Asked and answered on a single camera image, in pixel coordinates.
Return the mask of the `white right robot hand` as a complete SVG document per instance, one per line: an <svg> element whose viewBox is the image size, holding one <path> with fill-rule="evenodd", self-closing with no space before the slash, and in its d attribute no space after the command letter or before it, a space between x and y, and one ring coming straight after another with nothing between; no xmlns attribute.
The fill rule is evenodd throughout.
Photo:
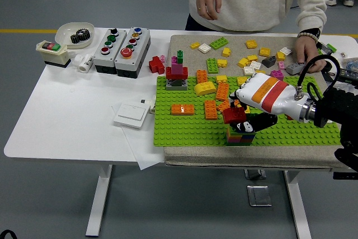
<svg viewBox="0 0 358 239"><path fill-rule="evenodd" d="M231 123L237 133L255 133L277 123L277 116L285 114L292 119L307 123L303 105L308 100L306 93L295 99L296 88L275 77L256 73L246 80L239 89L229 95L230 106L238 100L243 107L251 106L261 110L245 120Z"/></svg>

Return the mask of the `person's right hand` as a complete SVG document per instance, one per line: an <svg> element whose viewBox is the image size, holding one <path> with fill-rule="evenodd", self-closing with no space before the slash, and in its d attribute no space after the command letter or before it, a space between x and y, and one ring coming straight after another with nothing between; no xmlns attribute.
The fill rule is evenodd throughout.
<svg viewBox="0 0 358 239"><path fill-rule="evenodd" d="M200 17L206 20L217 20L222 0L196 0L196 8Z"/></svg>

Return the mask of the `person's left hand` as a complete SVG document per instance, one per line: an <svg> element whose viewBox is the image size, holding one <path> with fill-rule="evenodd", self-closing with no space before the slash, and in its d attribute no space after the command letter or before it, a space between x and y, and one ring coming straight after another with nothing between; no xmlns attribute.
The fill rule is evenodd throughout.
<svg viewBox="0 0 358 239"><path fill-rule="evenodd" d="M314 57L318 56L315 40L308 36L297 38L295 43L297 62L308 64ZM308 73L320 72L326 66L325 60L318 60L308 69Z"/></svg>

